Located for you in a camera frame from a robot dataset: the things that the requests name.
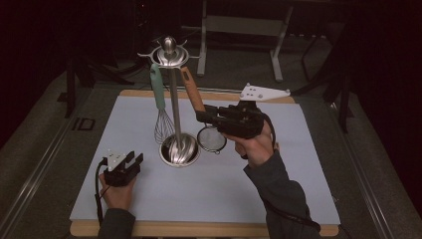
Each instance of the black cable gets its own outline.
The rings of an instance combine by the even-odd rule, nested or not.
[[[170,92],[170,89],[168,89],[168,87],[166,85],[164,85],[165,89]]]
[[[97,217],[99,219],[100,225],[103,222],[103,207],[102,207],[102,196],[100,196],[100,187],[99,187],[99,179],[100,179],[100,168],[106,165],[106,158],[104,157],[103,160],[99,163],[96,170],[96,204],[97,204]]]
[[[271,119],[267,114],[263,113],[263,116],[264,116],[264,120],[266,120],[268,125],[270,126],[271,134],[273,135],[272,144],[273,144],[273,148],[275,148],[276,147],[276,131],[274,130],[273,123],[271,122]]]
[[[261,199],[263,200],[264,205],[267,208],[270,208],[275,213],[277,213],[279,216],[284,217],[284,218],[286,218],[288,220],[297,222],[297,223],[302,224],[302,225],[313,227],[317,232],[320,232],[320,225],[317,222],[314,222],[314,221],[312,221],[310,219],[307,219],[307,218],[304,218],[304,217],[300,217],[300,216],[291,214],[289,212],[280,210],[279,208],[275,207],[273,204],[271,204],[271,202],[269,202],[268,200],[264,199],[263,197],[261,197]]]
[[[341,228],[344,231],[344,233],[347,236],[347,238],[351,239],[350,233],[348,233],[348,231],[343,227],[342,224],[339,224],[338,227]]]
[[[103,198],[103,196],[106,194],[109,188],[110,188],[110,185],[103,191],[103,193],[100,195],[100,198]]]

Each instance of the whisk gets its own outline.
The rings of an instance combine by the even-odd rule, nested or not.
[[[162,144],[166,138],[174,134],[174,124],[165,111],[161,72],[159,71],[158,65],[155,63],[151,65],[150,77],[155,103],[158,108],[158,118],[155,124],[154,137],[157,143]]]

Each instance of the white sheet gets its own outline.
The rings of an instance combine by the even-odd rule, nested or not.
[[[237,103],[204,104],[227,107]],[[172,118],[170,99],[166,99],[166,105]],[[188,100],[179,99],[179,107],[182,131],[196,136],[204,124],[196,120]],[[301,107],[263,103],[258,107],[272,119],[287,171],[302,185],[313,220],[338,225],[338,214]],[[111,149],[144,154],[131,208],[136,220],[265,223],[263,203],[243,172],[246,161],[236,153],[234,143],[228,141],[220,154],[201,149],[198,160],[190,166],[168,166],[161,161],[153,136],[157,115],[153,98],[117,98],[70,219],[97,220],[94,177],[98,163]]]

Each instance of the dark floor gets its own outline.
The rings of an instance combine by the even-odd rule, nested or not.
[[[186,48],[191,55],[197,55],[197,42],[191,42]],[[227,49],[211,40],[205,76],[195,77],[195,81],[198,87],[208,89],[241,90],[246,83],[298,89],[308,83],[300,64],[308,42],[299,37],[285,41],[280,57],[285,80],[276,83],[267,50]],[[326,40],[316,42],[307,57],[311,74],[319,69],[329,50]],[[196,60],[190,60],[187,66],[196,72]],[[16,214],[10,238],[73,238],[69,234],[69,215],[115,98],[122,89],[149,89],[148,76],[146,70],[127,76],[135,82],[127,87],[97,75],[93,89],[78,88],[78,107],[69,119],[64,119],[66,105],[56,101],[66,90],[65,75],[52,81],[0,151],[1,218],[14,208],[21,187],[37,164],[47,167],[41,175],[43,180],[29,193],[32,200],[19,210],[21,214]],[[351,95],[353,118],[347,119],[348,133],[343,133],[336,122],[337,112],[321,98],[324,89],[318,87],[295,100],[306,115],[342,226],[351,238],[420,238],[420,217],[357,96]],[[95,119],[96,126],[91,131],[73,130],[76,118]],[[334,238],[347,236],[340,230]]]

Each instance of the hand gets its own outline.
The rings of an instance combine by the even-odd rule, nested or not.
[[[271,129],[266,121],[264,121],[261,134],[250,139],[244,139],[226,133],[223,133],[223,135],[235,141],[235,150],[240,155],[248,155],[248,163],[251,168],[262,165],[274,153]]]
[[[100,174],[99,178],[103,186],[101,195],[104,196],[105,203],[108,208],[120,208],[128,210],[131,205],[132,191],[136,177],[127,186],[123,187],[113,187],[107,185],[103,173]]]

